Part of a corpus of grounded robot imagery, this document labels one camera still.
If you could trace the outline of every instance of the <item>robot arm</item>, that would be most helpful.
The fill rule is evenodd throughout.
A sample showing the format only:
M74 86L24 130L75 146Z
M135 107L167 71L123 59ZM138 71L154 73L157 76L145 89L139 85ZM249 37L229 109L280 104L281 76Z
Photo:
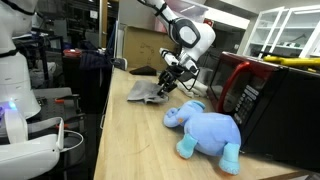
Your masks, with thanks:
M10 144L0 146L0 174L3 179L30 179L51 170L64 147L64 122L59 133L29 140L25 118L12 102L0 103L0 123Z
M162 95L177 87L175 81L184 72L190 72L195 77L198 75L199 69L196 62L211 46L216 35L207 24L176 16L164 0L138 1L153 9L155 16L167 29L171 40L181 46L179 54L160 49L161 56L168 64L168 68L159 77L158 84L162 89L158 94Z

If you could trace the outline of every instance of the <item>black microwave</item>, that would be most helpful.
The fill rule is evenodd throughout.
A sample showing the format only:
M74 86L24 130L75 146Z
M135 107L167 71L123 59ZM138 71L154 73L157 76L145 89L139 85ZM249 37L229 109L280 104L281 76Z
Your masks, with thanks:
M320 171L320 75L223 52L207 94L238 124L241 151Z

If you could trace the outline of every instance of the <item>white robot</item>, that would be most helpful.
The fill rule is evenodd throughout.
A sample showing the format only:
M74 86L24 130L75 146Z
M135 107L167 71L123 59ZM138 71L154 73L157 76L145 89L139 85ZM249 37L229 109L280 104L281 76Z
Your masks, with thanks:
M162 89L158 94L162 95L176 87L176 79L184 72L198 75L196 62L213 43L215 33L207 24L177 17L163 0L138 1L153 9L170 38L181 46L179 54L160 49L168 64L159 77ZM26 59L17 52L12 36L23 35L31 29L36 4L37 0L0 0L0 136L6 135L10 141L8 145L0 146L1 179L39 176L57 164L60 152L71 149L63 149L66 131L61 118L31 125L25 121L36 115L40 106L31 90ZM37 132L59 123L58 135L28 139L28 132Z
M181 46L181 52L175 54L161 48L160 54L168 64L168 68L159 76L162 88L158 95L162 96L177 87L175 81L185 72L197 77L199 69L196 65L199 57L204 54L215 40L213 29L204 23L177 17L164 0L138 0L153 12L167 29L169 37Z
M62 118L31 125L26 122L40 106L31 90L26 58L18 53L12 37L30 31L37 2L0 0L0 137L8 137L10 142L0 146L0 179L37 177L56 166L61 152L70 150L63 149L64 132L70 131L64 130ZM58 134L28 139L28 133L57 124Z

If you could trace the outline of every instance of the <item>white cord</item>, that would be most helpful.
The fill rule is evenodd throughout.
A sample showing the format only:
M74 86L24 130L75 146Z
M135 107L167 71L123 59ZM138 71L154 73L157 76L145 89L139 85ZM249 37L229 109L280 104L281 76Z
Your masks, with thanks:
M83 140L84 140L83 136L82 136L80 133L77 133L77 132L74 132L74 131L70 131L70 130L64 130L64 132L73 133L73 134L76 134L76 135L80 136L80 137L81 137L81 141L80 141L80 143L78 143L77 145L75 145L75 146L73 146L73 147L71 147L71 148L64 148L64 149L62 149L60 152L66 152L66 151L69 151L69 150L71 150L71 149L74 149L74 148L80 146L80 144L81 144L81 143L83 142Z

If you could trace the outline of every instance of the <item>blue light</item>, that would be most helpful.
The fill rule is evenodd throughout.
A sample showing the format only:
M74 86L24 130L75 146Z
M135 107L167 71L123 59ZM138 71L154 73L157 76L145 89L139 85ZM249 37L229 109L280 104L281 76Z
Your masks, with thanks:
M14 102L9 102L9 107L12 109L12 110L17 110L17 106Z

